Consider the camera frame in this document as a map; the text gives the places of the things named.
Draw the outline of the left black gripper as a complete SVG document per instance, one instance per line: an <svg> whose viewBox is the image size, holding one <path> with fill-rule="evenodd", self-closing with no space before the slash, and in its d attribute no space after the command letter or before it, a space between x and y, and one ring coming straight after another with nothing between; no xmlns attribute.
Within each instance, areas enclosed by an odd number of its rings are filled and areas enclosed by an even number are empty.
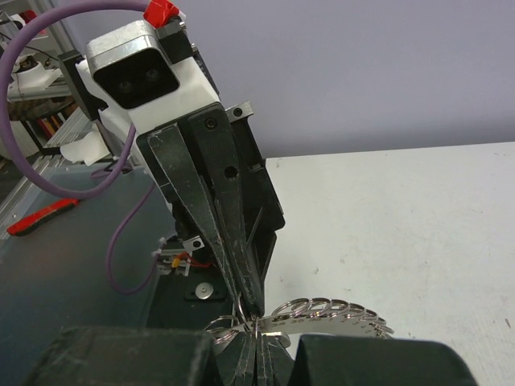
<svg viewBox="0 0 515 386"><path fill-rule="evenodd" d="M232 300L241 295L246 310L261 316L261 281L285 220L248 118L213 103L139 134L136 144L179 236L198 236Z"/></svg>

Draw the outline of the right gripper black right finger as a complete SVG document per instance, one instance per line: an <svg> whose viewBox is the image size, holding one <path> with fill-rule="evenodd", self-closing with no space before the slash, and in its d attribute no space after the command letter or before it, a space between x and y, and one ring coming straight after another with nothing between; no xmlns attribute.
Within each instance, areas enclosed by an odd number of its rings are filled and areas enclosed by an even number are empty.
<svg viewBox="0 0 515 386"><path fill-rule="evenodd" d="M464 360L431 341L304 335L292 359L259 335L258 385L476 385Z"/></svg>

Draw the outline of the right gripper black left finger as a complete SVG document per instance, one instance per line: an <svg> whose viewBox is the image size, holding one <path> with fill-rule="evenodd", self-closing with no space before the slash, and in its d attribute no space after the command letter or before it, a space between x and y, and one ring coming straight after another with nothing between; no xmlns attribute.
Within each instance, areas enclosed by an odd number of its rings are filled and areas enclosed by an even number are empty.
<svg viewBox="0 0 515 386"><path fill-rule="evenodd" d="M215 357L202 331L73 327L43 353L25 385L254 385Z"/></svg>

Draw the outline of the metal band with key rings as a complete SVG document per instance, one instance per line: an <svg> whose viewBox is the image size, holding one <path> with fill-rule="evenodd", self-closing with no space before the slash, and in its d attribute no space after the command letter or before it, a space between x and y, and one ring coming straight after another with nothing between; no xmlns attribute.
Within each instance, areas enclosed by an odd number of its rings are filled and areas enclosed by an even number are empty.
<svg viewBox="0 0 515 386"><path fill-rule="evenodd" d="M326 334L389 339L394 330L375 311L342 299L296 298L281 304L270 315L239 319L224 315L204 330L216 344L227 343L239 332L262 335Z"/></svg>

